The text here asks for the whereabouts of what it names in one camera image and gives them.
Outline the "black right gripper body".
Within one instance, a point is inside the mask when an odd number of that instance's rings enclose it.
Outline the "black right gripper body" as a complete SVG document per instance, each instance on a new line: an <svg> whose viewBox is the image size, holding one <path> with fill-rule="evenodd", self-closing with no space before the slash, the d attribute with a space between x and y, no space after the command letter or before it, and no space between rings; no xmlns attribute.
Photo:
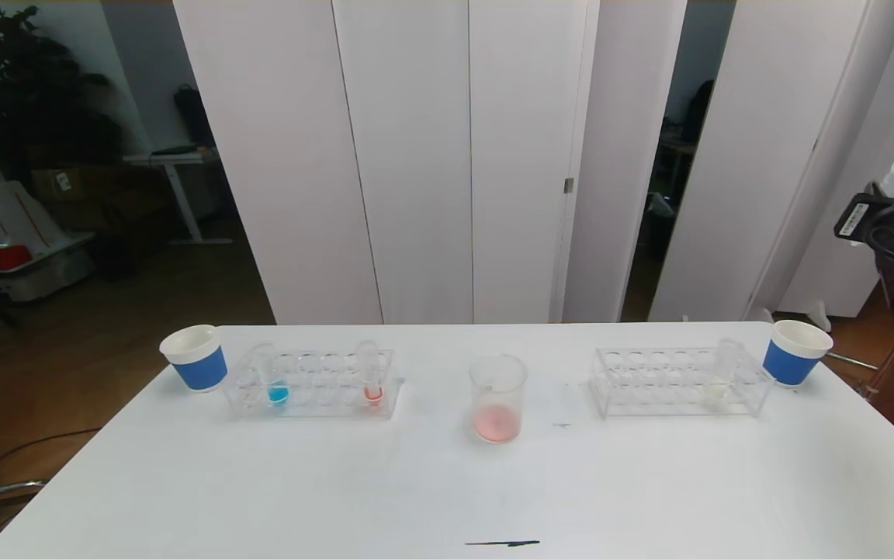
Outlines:
<svg viewBox="0 0 894 559"><path fill-rule="evenodd" d="M852 243L894 245L894 199L854 195L833 226L833 236Z"/></svg>

